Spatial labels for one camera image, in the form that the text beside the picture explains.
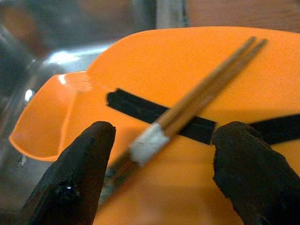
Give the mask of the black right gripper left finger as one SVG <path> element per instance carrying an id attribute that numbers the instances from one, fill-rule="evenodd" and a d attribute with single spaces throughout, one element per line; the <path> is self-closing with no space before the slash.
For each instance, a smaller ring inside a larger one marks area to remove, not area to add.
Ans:
<path id="1" fill-rule="evenodd" d="M 16 224 L 93 224 L 115 134 L 106 121 L 85 129 L 46 170 Z"/>

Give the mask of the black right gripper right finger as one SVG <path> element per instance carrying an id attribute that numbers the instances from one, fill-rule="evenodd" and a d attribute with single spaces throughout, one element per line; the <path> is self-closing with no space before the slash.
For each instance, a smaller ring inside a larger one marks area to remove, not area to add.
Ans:
<path id="1" fill-rule="evenodd" d="M 212 138 L 214 182 L 245 225 L 298 225 L 300 177 L 246 123 L 219 127 Z"/>

